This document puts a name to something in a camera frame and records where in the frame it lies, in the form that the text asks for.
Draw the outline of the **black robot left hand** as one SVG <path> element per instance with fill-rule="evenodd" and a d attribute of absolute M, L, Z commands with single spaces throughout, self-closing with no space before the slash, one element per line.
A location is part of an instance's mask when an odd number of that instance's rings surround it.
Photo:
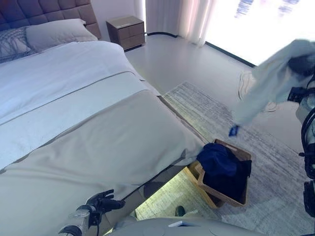
<path fill-rule="evenodd" d="M 95 194 L 86 201 L 86 205 L 93 206 L 103 214 L 112 210 L 121 209 L 125 204 L 123 200 L 114 199 L 114 189 Z"/>

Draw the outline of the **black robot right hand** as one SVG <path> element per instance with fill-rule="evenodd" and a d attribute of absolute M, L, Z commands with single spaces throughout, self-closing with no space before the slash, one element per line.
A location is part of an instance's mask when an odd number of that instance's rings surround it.
<path fill-rule="evenodd" d="M 308 77 L 315 72 L 315 55 L 302 55 L 288 61 L 289 68 L 296 74 Z"/>

